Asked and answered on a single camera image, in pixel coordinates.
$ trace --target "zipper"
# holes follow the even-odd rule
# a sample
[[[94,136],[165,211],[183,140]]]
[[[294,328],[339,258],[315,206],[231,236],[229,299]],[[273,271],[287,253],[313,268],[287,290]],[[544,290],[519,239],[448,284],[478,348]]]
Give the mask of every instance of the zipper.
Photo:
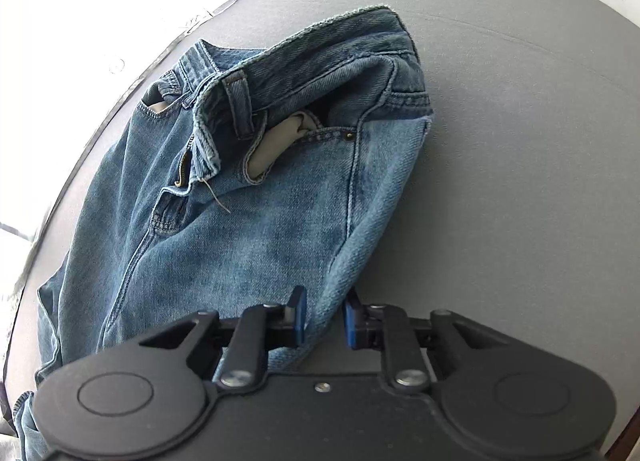
[[[193,144],[193,138],[195,134],[191,134],[189,141],[187,142],[187,148],[182,154],[182,158],[180,159],[180,165],[178,165],[178,181],[174,182],[174,185],[178,188],[186,186],[187,181],[187,167],[191,166],[191,145]]]

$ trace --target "gray surface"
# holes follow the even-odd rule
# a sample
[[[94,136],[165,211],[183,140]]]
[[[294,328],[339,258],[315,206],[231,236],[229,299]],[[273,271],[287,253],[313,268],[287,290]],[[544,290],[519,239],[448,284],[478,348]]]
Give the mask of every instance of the gray surface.
[[[437,119],[362,298],[413,316],[448,307],[594,369],[618,398],[610,443],[640,403],[640,29],[596,0],[239,0],[153,77],[199,37],[267,46],[378,3],[414,36]],[[33,385],[35,289],[62,261],[95,167],[141,94],[47,232],[10,353],[11,402]],[[374,353],[346,353],[334,329],[305,368],[378,366]]]

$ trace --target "denim fabric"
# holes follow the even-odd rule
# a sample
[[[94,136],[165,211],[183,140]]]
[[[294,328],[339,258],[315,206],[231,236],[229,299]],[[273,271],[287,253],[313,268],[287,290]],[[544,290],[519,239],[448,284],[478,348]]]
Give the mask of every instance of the denim fabric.
[[[161,101],[159,113],[148,107]],[[264,131],[300,108],[321,127],[251,179]],[[39,290],[36,382],[193,311],[231,317],[282,303],[297,284],[308,290],[307,342],[272,351],[270,367],[300,358],[382,235],[430,120],[415,46],[387,8],[328,19],[268,50],[200,40],[135,108],[64,264]],[[29,428],[28,461],[43,450],[30,402],[15,413]]]

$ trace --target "white thread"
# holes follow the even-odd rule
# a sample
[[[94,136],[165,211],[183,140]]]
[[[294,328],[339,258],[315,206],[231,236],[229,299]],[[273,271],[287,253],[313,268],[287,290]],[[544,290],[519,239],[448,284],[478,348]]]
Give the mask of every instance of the white thread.
[[[222,208],[227,214],[231,213],[231,210],[229,210],[229,208],[227,208],[225,205],[223,205],[220,202],[220,199],[218,199],[218,197],[216,197],[215,193],[213,192],[213,189],[210,187],[209,183],[207,183],[206,179],[201,179],[200,181],[202,181],[204,184],[207,185],[207,188],[209,189],[209,192],[211,192],[211,195],[213,196],[213,199],[216,200],[216,203],[218,203],[218,205],[220,205],[220,208]]]

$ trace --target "screw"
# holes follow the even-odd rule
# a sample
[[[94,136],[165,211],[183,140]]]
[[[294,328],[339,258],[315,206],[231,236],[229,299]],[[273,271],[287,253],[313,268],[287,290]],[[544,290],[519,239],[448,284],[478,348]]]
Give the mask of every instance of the screw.
[[[331,392],[331,385],[326,383],[326,381],[320,381],[314,385],[314,389],[318,393],[329,393]]]
[[[245,387],[254,381],[249,371],[229,371],[220,376],[220,381],[228,387]]]
[[[419,371],[418,369],[405,369],[404,371],[400,371],[396,374],[396,381],[405,387],[416,387],[417,385],[422,385],[428,379],[427,373]]]

